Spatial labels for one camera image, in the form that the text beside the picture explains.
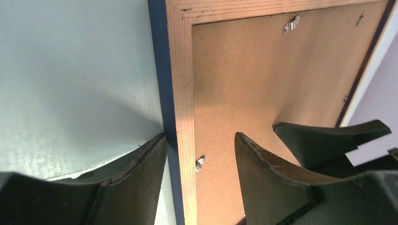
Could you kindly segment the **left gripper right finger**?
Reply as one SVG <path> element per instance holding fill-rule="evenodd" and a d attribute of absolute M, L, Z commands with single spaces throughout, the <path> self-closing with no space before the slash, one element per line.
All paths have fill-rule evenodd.
<path fill-rule="evenodd" d="M 301 168 L 241 132 L 235 155 L 249 225 L 395 225 L 397 171 L 340 179 Z"/>

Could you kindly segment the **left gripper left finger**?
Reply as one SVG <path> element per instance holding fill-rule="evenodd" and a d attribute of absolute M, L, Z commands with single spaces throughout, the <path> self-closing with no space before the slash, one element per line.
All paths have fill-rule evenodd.
<path fill-rule="evenodd" d="M 152 225 L 167 158 L 157 134 L 138 149 L 75 179 L 0 174 L 3 225 Z"/>

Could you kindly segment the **brown cardboard backing board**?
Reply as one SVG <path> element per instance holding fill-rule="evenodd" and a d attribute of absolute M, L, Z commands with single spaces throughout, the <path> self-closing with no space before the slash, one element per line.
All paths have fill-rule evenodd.
<path fill-rule="evenodd" d="M 197 222 L 234 225 L 244 215 L 236 132 L 296 164 L 274 133 L 283 121 L 333 127 L 386 0 L 195 25 L 192 29 Z"/>

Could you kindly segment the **wooden picture frame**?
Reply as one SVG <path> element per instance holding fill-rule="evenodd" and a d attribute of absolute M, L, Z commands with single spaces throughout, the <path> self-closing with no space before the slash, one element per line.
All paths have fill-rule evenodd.
<path fill-rule="evenodd" d="M 181 192 L 180 200 L 175 201 L 176 222 L 179 225 L 198 225 L 196 174 L 206 160 L 204 155 L 195 156 L 193 27 L 296 13 L 297 15 L 283 27 L 283 33 L 287 33 L 298 25 L 299 12 L 374 1 L 377 0 L 151 0 L 148 2 L 163 126 L 170 148 L 168 157 L 170 177 L 172 181 L 178 182 Z M 375 42 L 384 20 L 389 18 L 390 10 L 398 5 L 395 0 L 387 2 L 387 8 L 360 70 L 365 65 L 366 57 L 370 55 L 371 45 Z M 344 100 L 343 109 L 350 99 L 353 85 Z M 340 179 L 358 175 L 351 165 L 341 161 L 342 157 L 343 155 L 311 168 L 304 168 L 299 161 L 295 165 Z"/>

